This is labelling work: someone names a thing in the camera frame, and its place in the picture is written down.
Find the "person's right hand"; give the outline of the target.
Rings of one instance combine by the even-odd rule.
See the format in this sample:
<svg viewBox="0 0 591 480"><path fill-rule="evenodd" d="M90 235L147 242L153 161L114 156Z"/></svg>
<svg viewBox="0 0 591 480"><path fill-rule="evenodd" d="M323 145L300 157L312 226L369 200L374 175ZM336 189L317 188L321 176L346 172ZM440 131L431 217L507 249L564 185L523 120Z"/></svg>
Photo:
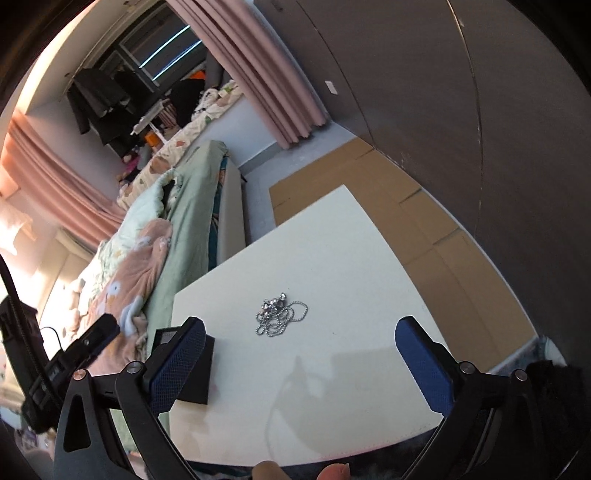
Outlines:
<svg viewBox="0 0 591 480"><path fill-rule="evenodd" d="M266 460L252 468L252 480L349 480L352 478L349 464L332 463L328 466L308 465L281 467Z"/></svg>

